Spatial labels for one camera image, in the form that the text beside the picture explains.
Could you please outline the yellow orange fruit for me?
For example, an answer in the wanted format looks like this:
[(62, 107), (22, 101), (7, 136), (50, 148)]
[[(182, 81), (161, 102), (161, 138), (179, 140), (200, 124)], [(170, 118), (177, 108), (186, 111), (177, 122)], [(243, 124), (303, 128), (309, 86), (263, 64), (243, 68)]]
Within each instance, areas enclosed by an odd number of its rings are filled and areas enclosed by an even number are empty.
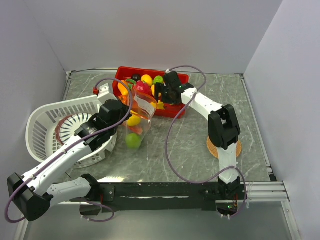
[(155, 85), (151, 86), (151, 93), (152, 93), (153, 96), (156, 95), (156, 86)]

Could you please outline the yellow fruit front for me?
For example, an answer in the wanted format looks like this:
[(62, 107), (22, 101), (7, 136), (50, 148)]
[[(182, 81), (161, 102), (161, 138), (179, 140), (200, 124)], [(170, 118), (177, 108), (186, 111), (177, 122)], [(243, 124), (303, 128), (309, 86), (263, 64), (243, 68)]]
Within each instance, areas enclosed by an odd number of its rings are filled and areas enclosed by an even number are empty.
[(141, 123), (141, 118), (136, 115), (132, 115), (127, 121), (126, 124), (128, 127), (135, 127)]

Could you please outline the clear zip bag orange zipper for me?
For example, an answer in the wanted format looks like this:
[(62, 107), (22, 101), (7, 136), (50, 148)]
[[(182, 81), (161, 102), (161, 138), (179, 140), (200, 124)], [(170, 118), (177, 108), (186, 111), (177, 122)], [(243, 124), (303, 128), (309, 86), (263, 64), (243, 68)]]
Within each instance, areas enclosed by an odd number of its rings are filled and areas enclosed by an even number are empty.
[[(142, 93), (140, 91), (137, 91), (135, 89), (131, 90), (131, 95), (133, 97), (133, 101), (132, 101), (132, 108), (131, 108), (130, 114), (131, 116), (136, 115), (141, 118), (141, 122), (137, 126), (143, 128), (143, 134), (139, 135), (143, 142), (143, 139), (145, 138), (145, 136), (147, 135), (148, 131), (151, 128), (151, 125), (152, 125), (151, 120), (156, 112), (157, 103), (152, 96)], [(129, 126), (127, 125), (127, 120), (124, 122), (123, 125), (125, 126), (125, 138), (128, 134), (134, 133), (129, 129)]]

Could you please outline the green lime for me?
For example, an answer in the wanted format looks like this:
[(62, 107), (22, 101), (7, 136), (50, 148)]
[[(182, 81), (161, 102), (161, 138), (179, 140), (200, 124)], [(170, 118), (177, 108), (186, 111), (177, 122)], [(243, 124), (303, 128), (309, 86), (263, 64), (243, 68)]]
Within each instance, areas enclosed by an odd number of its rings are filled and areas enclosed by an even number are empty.
[(142, 139), (138, 134), (130, 133), (125, 137), (125, 143), (130, 149), (138, 149), (142, 144)]

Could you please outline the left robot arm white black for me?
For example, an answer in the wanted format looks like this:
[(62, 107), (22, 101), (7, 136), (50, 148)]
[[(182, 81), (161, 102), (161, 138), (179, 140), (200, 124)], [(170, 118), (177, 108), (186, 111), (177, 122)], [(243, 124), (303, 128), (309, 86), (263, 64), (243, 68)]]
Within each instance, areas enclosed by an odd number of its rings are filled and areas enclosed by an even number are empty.
[(30, 222), (42, 217), (50, 207), (73, 199), (94, 201), (100, 194), (100, 184), (90, 174), (76, 180), (53, 185), (80, 159), (95, 152), (111, 140), (117, 128), (131, 116), (131, 105), (120, 100), (107, 100), (53, 155), (34, 169), (7, 179), (9, 202)]

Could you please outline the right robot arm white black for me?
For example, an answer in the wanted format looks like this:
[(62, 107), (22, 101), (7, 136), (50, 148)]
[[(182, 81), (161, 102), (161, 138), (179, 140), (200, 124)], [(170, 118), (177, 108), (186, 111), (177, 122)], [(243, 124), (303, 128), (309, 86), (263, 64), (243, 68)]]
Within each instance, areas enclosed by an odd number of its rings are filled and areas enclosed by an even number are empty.
[(218, 192), (224, 199), (230, 199), (241, 189), (244, 176), (237, 167), (237, 145), (241, 129), (232, 105), (222, 105), (200, 93), (190, 83), (182, 83), (174, 69), (166, 70), (164, 86), (155, 88), (156, 96), (166, 104), (182, 104), (183, 108), (174, 116), (176, 121), (187, 107), (202, 115), (208, 123), (208, 137), (216, 147), (219, 169), (211, 179), (218, 179)]

